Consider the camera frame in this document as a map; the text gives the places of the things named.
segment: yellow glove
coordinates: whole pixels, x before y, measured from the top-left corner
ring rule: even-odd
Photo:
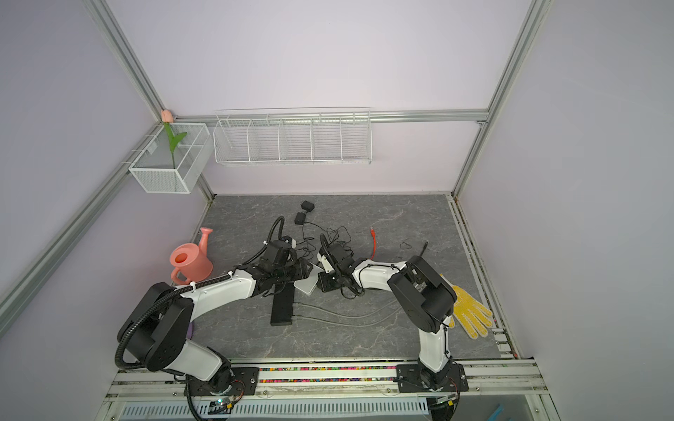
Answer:
[[[487,337],[487,328],[494,326],[491,318],[493,313],[483,306],[481,302],[471,297],[463,288],[452,285],[449,281],[447,282],[452,286],[454,292],[456,292],[454,314],[450,317],[449,327],[454,328],[456,326],[454,324],[454,318],[456,318],[472,339],[477,339],[478,333],[480,333],[481,337]]]

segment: gray marble tabletop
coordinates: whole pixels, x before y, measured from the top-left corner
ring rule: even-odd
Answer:
[[[294,225],[302,201],[315,204],[307,220],[328,229],[345,226],[348,244],[355,257],[370,257],[374,227],[376,261],[403,261],[418,255],[429,242],[424,259],[453,284],[479,299],[461,240],[444,195],[316,195],[316,196],[217,196],[203,226],[214,231],[209,237],[208,257],[214,264],[212,276],[229,271],[262,246],[270,226],[283,215],[283,233],[301,241],[316,239],[320,228]],[[340,240],[348,239],[344,229]],[[409,321],[391,292],[367,290],[364,296],[347,300],[339,291],[310,296],[295,291],[295,302],[303,302],[346,315],[364,315],[388,306],[364,319],[345,319],[306,306],[295,314],[339,323],[367,324],[394,315],[370,327],[343,327],[298,319],[289,326],[271,326],[272,297],[261,295],[232,302],[195,320],[193,340],[210,346],[228,358],[405,358],[419,356],[419,330]],[[450,349],[455,358],[499,358],[496,341],[470,339],[461,326],[450,330]]]

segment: wire shelf rack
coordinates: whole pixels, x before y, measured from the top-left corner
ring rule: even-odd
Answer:
[[[148,193],[190,193],[213,154],[213,142],[205,124],[171,123],[171,129],[174,134],[187,132],[175,148],[175,168],[163,127],[129,167]]]
[[[218,115],[215,159],[230,165],[372,161],[369,111]]]

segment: red cable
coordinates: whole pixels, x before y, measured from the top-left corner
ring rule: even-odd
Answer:
[[[377,239],[375,237],[375,229],[370,227],[370,234],[372,234],[372,257],[370,257],[370,260],[375,258],[375,251],[377,250]]]

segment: green leaf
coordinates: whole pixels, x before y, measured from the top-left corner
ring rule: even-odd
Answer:
[[[168,143],[171,144],[173,139],[173,130],[171,130],[171,125],[164,123],[164,131],[166,131],[166,136],[168,136]]]
[[[178,143],[180,143],[183,138],[187,136],[187,132],[184,131],[182,133],[178,133],[176,136],[173,136],[173,138],[168,139],[168,146],[171,148],[171,153],[175,151],[176,146],[178,146]]]

